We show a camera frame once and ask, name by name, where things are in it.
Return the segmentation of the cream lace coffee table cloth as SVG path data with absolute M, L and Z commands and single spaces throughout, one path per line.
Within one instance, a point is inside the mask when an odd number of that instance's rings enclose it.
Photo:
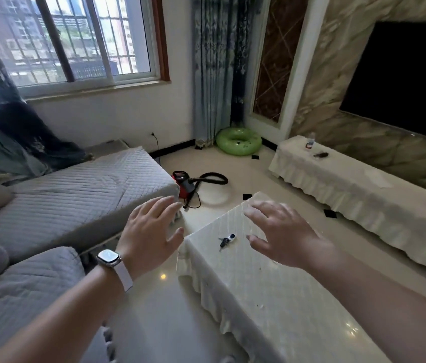
M 177 272 L 191 276 L 201 306 L 251 363 L 391 363 L 348 311 L 311 275 L 253 250 L 264 238 L 244 209 L 253 197 L 185 238 Z M 236 239 L 220 252 L 220 237 Z

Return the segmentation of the person's right hand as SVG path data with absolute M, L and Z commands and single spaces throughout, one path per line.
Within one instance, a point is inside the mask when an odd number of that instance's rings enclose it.
M 244 215 L 264 233 L 262 239 L 275 247 L 277 263 L 310 273 L 321 264 L 331 262 L 338 253 L 332 242 L 318 236 L 309 223 L 285 203 L 255 201 L 247 206 Z

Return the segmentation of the grey blue patterned curtain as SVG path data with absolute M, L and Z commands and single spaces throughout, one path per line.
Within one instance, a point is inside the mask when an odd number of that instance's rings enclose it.
M 263 0 L 192 0 L 195 149 L 244 125 L 252 20 Z

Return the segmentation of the window with white frame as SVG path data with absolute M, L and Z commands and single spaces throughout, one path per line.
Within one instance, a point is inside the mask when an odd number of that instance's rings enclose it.
M 0 103 L 169 80 L 162 0 L 0 0 Z

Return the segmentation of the person's left hand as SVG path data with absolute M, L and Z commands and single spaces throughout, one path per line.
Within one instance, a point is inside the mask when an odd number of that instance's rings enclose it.
M 121 255 L 133 280 L 165 262 L 161 246 L 172 236 L 169 225 L 180 208 L 180 202 L 173 196 L 156 197 L 130 214 L 115 251 Z

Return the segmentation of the smartwatch with white band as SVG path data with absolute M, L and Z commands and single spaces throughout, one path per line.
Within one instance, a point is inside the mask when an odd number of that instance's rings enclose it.
M 133 279 L 119 253 L 110 249 L 104 249 L 101 250 L 95 258 L 100 265 L 114 271 L 125 293 L 132 289 Z

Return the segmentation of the cream cloth covered television cabinet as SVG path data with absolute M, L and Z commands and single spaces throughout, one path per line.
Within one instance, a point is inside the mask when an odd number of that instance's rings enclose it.
M 279 144 L 270 172 L 426 267 L 426 189 L 321 144 L 306 150 L 306 141 Z

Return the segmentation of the dark blue patterned curtain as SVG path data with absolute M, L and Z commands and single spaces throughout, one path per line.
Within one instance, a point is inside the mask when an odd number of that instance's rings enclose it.
M 0 172 L 34 178 L 93 159 L 40 119 L 0 59 Z

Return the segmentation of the grey quilted sofa seat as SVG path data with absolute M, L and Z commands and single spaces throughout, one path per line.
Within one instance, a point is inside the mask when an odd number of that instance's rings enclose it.
M 63 246 L 8 267 L 0 274 L 0 347 L 84 276 L 77 252 Z

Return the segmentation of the black flat television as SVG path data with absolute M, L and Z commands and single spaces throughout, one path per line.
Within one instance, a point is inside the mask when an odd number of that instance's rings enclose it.
M 340 110 L 426 137 L 426 22 L 374 24 Z

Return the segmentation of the person's left forearm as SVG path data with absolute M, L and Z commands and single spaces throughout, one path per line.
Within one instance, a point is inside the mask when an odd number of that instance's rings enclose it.
M 78 363 L 125 293 L 114 269 L 96 266 L 0 348 L 0 363 Z

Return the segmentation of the person's right forearm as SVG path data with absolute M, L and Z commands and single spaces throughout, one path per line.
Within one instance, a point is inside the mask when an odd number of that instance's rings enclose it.
M 426 363 L 426 297 L 322 239 L 303 267 L 349 311 L 392 363 Z

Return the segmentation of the red vacuum cleaner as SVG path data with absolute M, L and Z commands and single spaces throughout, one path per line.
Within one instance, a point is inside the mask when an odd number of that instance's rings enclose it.
M 179 199 L 183 200 L 183 209 L 190 208 L 190 203 L 196 193 L 195 183 L 191 182 L 191 177 L 185 171 L 174 171 L 171 177 L 179 186 Z

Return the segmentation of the grey quilted sofa chaise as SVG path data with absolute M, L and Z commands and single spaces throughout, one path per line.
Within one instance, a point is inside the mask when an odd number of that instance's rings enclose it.
M 98 157 L 6 187 L 0 246 L 12 264 L 60 246 L 83 253 L 118 235 L 131 212 L 159 197 L 179 199 L 173 178 L 143 148 Z

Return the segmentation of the brown framed wall panel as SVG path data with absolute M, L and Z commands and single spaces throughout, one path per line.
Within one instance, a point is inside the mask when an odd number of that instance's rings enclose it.
M 253 19 L 248 126 L 280 136 L 293 118 L 330 0 L 259 0 Z

